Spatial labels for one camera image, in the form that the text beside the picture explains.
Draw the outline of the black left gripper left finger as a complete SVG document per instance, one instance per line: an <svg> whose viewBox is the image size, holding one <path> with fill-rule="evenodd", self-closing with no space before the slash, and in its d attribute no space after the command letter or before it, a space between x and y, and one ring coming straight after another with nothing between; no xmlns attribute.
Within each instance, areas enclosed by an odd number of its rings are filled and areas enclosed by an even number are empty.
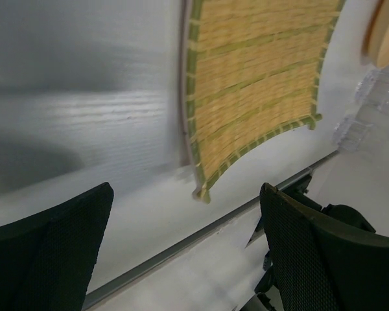
<svg viewBox="0 0 389 311"><path fill-rule="evenodd" d="M0 310L81 310L110 217L98 185L0 227Z"/></svg>

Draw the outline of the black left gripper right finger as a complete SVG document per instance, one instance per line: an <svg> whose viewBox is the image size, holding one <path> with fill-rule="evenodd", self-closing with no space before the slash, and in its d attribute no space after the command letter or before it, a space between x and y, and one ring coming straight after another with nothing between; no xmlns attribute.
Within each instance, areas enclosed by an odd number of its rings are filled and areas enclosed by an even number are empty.
<svg viewBox="0 0 389 311"><path fill-rule="evenodd" d="M285 310L389 310L389 237L264 183L261 213Z"/></svg>

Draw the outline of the beige plastic plate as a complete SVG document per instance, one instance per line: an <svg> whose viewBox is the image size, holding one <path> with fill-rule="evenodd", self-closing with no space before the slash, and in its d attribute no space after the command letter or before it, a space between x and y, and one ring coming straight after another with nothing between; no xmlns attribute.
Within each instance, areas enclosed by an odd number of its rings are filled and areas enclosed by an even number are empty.
<svg viewBox="0 0 389 311"><path fill-rule="evenodd" d="M375 8L362 51L376 68L389 65L389 0L379 1Z"/></svg>

